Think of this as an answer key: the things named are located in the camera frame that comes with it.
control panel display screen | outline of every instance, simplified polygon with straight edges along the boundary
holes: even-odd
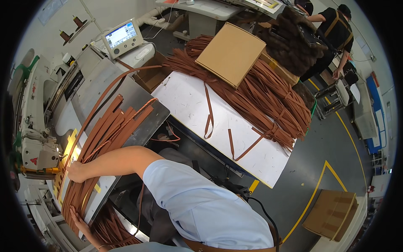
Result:
[[[109,47],[112,49],[136,35],[137,34],[133,27],[133,23],[130,22],[112,31],[106,35],[105,38],[108,41]]]

light blue shirt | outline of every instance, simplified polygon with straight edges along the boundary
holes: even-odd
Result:
[[[143,181],[183,237],[234,250],[274,247],[263,217],[240,197],[191,167],[157,160],[144,171]]]

bracelet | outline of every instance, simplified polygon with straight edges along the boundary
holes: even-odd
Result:
[[[99,251],[103,246],[106,246],[106,244],[99,246],[99,247],[98,247],[98,251]]]

brown box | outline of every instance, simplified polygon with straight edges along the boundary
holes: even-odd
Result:
[[[149,59],[143,67],[162,65],[164,61],[165,56],[156,52],[155,56]],[[147,92],[152,93],[171,72],[172,70],[168,67],[144,69],[134,74],[133,79]]]
[[[266,50],[263,50],[262,54],[260,55],[260,59],[269,64],[270,68],[273,69],[274,72],[282,77],[287,83],[291,84],[291,86],[294,86],[298,83],[299,77],[282,67],[275,59],[267,54]]]
[[[302,226],[312,233],[339,242],[357,210],[356,194],[322,190]]]
[[[265,46],[260,38],[225,23],[196,62],[236,89]]]

red logo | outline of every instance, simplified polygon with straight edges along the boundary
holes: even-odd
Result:
[[[30,161],[34,164],[34,165],[36,165],[36,160],[37,160],[38,158],[31,158],[30,159]]]

